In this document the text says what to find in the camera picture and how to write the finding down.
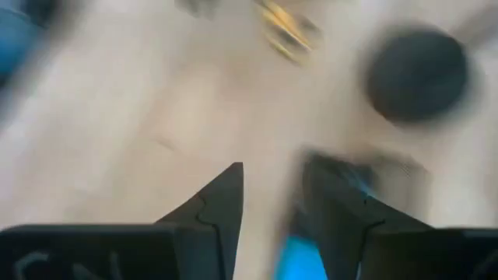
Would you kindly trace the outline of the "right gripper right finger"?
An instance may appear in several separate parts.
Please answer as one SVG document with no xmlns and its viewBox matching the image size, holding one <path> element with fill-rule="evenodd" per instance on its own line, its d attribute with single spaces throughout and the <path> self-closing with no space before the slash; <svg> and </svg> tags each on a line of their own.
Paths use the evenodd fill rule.
<svg viewBox="0 0 498 280">
<path fill-rule="evenodd" d="M 373 195 L 374 170 L 364 163 L 310 154 L 303 166 L 303 203 L 329 280 L 359 280 L 365 242 L 375 231 L 431 227 Z"/>
</svg>

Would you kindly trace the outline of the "blue pencil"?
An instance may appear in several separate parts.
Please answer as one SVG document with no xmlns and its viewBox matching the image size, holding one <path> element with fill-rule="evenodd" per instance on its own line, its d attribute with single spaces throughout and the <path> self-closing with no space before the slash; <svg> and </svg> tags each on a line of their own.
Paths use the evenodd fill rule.
<svg viewBox="0 0 498 280">
<path fill-rule="evenodd" d="M 328 172 L 365 194 L 373 193 L 374 172 L 367 165 L 341 164 L 329 167 Z M 304 182 L 295 186 L 272 280 L 328 280 L 304 204 L 303 189 Z"/>
</svg>

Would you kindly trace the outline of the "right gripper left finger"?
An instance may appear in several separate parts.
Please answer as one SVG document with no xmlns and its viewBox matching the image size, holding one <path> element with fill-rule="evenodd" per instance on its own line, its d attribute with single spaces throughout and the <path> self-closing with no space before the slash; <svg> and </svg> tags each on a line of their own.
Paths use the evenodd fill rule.
<svg viewBox="0 0 498 280">
<path fill-rule="evenodd" d="M 244 207 L 244 165 L 232 163 L 158 220 L 174 228 L 178 280 L 232 280 Z"/>
</svg>

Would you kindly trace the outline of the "yellow handled scissors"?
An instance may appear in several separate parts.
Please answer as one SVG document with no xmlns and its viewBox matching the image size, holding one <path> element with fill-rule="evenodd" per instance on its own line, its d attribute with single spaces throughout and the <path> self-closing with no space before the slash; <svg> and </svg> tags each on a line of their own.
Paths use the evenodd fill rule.
<svg viewBox="0 0 498 280">
<path fill-rule="evenodd" d="M 269 45 L 293 64 L 304 65 L 317 47 L 321 30 L 306 16 L 291 13 L 273 0 L 254 3 Z"/>
</svg>

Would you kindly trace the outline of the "white globe table lamp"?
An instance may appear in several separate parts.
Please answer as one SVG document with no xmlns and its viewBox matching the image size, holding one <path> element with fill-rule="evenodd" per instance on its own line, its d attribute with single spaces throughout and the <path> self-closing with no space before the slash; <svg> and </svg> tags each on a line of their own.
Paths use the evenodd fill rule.
<svg viewBox="0 0 498 280">
<path fill-rule="evenodd" d="M 471 69 L 465 46 L 439 30 L 397 30 L 369 57 L 363 90 L 372 108 L 392 123 L 437 118 L 467 95 Z"/>
</svg>

